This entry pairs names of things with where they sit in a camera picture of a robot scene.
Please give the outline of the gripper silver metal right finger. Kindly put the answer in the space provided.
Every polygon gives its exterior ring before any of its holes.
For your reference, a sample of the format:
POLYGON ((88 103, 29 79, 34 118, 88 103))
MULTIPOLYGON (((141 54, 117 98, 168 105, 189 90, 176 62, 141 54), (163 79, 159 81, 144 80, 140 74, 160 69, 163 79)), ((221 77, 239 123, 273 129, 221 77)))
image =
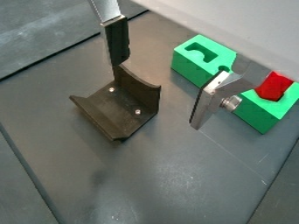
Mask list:
POLYGON ((220 108, 232 112, 241 103, 237 94, 257 87, 269 73, 271 69, 255 61, 236 59, 232 73, 219 71, 200 88, 191 112, 191 126, 197 130, 220 108))

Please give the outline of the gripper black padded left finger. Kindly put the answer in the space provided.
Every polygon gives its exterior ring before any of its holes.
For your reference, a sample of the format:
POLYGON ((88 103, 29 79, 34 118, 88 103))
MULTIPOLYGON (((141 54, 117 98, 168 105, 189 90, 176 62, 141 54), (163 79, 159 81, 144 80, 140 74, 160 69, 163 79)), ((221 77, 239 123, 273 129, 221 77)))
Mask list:
POLYGON ((120 65, 129 57, 127 17, 121 14, 117 0, 86 0, 96 15, 107 39, 111 65, 120 65))

